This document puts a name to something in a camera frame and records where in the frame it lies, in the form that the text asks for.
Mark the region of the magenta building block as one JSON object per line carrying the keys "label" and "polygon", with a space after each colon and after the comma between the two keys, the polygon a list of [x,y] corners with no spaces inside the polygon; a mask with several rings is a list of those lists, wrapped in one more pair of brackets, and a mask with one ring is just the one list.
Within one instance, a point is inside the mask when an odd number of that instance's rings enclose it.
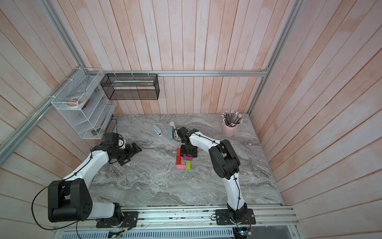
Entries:
{"label": "magenta building block", "polygon": [[193,160],[193,158],[189,157],[189,156],[184,156],[183,159],[186,161],[192,161]]}

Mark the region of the lime green building block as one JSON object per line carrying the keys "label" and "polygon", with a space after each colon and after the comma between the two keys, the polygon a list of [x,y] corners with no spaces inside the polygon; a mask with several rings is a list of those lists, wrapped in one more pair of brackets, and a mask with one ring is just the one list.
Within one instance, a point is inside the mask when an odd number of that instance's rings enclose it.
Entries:
{"label": "lime green building block", "polygon": [[186,161],[186,170],[191,170],[191,161]]}

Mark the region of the red building block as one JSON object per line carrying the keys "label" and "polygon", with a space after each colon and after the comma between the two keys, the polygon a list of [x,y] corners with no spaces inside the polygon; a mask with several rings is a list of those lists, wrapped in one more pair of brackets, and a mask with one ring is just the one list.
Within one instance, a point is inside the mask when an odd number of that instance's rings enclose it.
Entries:
{"label": "red building block", "polygon": [[176,157],[176,165],[182,164],[182,158],[181,158],[181,149],[177,149],[177,157]]}

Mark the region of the light pink building block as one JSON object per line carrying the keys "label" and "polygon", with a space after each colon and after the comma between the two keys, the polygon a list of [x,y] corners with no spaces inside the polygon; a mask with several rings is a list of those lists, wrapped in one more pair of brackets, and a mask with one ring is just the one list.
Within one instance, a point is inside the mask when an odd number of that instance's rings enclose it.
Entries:
{"label": "light pink building block", "polygon": [[177,170],[186,170],[186,165],[185,164],[177,164],[176,169]]}

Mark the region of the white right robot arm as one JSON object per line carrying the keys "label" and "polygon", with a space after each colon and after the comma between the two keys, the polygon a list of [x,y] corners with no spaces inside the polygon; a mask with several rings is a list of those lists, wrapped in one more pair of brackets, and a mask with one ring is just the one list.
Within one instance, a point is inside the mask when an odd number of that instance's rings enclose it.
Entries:
{"label": "white right robot arm", "polygon": [[236,224],[245,216],[248,207],[239,183],[240,160],[230,141],[210,138],[197,129],[177,127],[181,145],[181,156],[197,157],[198,149],[209,153],[215,173],[222,178],[227,193],[227,214]]}

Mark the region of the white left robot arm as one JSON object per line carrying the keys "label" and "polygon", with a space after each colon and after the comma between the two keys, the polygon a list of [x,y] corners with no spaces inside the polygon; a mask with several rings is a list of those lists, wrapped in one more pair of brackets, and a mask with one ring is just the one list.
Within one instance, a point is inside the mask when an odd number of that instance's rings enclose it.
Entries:
{"label": "white left robot arm", "polygon": [[118,203],[94,202],[89,193],[95,175],[106,164],[125,165],[142,149],[136,144],[101,143],[72,173],[48,187],[48,220],[53,223],[97,220],[102,227],[119,227],[124,214]]}

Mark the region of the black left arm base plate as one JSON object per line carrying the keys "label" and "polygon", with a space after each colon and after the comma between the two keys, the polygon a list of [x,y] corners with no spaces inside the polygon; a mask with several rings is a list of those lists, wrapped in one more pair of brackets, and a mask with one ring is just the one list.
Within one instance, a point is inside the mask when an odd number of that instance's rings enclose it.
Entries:
{"label": "black left arm base plate", "polygon": [[111,218],[97,219],[96,228],[135,228],[138,213],[138,211],[127,211],[117,213]]}

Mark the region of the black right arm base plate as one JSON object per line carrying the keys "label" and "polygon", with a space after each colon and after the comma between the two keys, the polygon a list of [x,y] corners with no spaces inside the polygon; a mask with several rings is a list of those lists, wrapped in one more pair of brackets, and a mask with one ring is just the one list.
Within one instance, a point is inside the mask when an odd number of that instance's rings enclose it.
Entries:
{"label": "black right arm base plate", "polygon": [[252,209],[243,209],[238,213],[229,209],[215,210],[216,223],[218,225],[255,225],[256,219]]}

